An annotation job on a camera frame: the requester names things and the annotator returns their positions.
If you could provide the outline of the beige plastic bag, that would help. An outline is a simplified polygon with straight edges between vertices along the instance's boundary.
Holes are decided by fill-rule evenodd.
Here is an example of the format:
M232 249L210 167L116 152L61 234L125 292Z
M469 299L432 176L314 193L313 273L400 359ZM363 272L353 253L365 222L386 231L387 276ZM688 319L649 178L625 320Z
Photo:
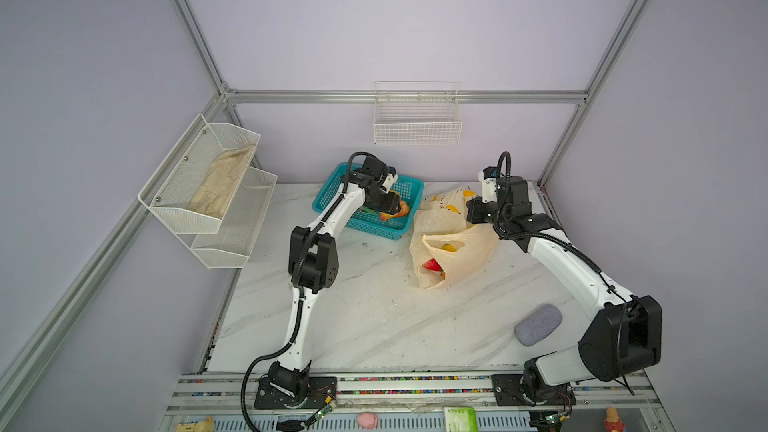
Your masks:
M499 239L492 226L466 220L466 203L476 196L467 188L457 188L422 199L415 212L409 245L413 272L421 289L440 289L460 282L480 271L496 250ZM457 251L444 251L446 243ZM435 259L443 271L426 270L423 264L430 259Z

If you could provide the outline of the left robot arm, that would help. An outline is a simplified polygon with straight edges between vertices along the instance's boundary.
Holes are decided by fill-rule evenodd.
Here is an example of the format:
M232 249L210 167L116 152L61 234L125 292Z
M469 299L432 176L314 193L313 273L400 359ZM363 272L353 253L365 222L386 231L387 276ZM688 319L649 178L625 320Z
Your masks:
M290 236L289 276L294 309L286 345L270 365L269 384L297 398L308 388L310 354L306 343L314 302L331 287L339 272L336 239L361 208L395 215L402 209L393 190L396 169L368 152L353 153L337 192L318 217Z

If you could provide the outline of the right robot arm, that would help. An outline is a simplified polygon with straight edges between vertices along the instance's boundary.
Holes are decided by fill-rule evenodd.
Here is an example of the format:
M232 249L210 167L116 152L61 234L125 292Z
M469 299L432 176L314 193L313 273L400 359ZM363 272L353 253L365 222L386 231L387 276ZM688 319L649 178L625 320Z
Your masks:
M544 265L577 300L589 325L576 345L528 360L521 386L531 404L550 390L573 382L611 382L661 360L662 307L610 278L567 238L559 224L536 213L527 182L503 170L478 175L481 193L467 203L472 224L489 224Z

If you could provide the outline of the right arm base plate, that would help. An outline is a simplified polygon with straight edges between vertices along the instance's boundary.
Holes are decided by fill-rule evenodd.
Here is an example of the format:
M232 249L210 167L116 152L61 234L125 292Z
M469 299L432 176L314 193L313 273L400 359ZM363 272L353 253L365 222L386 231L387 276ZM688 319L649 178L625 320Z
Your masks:
M492 391L498 406L564 406L573 405L574 393L568 384L550 386L527 373L494 374Z

